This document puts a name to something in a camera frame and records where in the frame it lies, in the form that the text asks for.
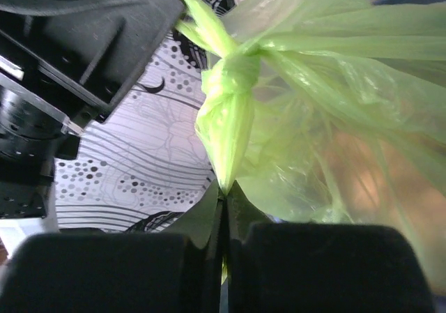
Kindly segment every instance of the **translucent plastic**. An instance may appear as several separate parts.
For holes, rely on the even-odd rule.
[[[446,292],[445,5],[244,0],[223,27],[185,3],[178,28],[212,54],[196,126],[222,189],[288,221],[396,227]]]

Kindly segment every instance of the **black and white patterned fabric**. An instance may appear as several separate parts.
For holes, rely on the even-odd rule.
[[[204,1],[218,15],[234,5]],[[201,198],[214,179],[194,132],[205,65],[204,52],[184,36],[166,37],[108,122],[86,129],[78,159],[58,161],[60,228],[159,231]]]

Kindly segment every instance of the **plastic bag knot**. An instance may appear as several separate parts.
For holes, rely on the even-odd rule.
[[[232,54],[202,72],[202,89],[208,97],[250,92],[260,74],[260,58]]]

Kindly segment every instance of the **green plastic bag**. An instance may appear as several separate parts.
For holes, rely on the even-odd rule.
[[[184,0],[206,49],[196,129],[224,192],[294,222],[386,224],[446,292],[446,7]]]

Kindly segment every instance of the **wavy line pattern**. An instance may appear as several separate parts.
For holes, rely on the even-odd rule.
[[[233,0],[204,0],[218,15]],[[198,201],[215,175],[195,135],[206,56],[169,33],[104,125],[92,123],[76,161],[59,161],[61,228],[159,231]]]

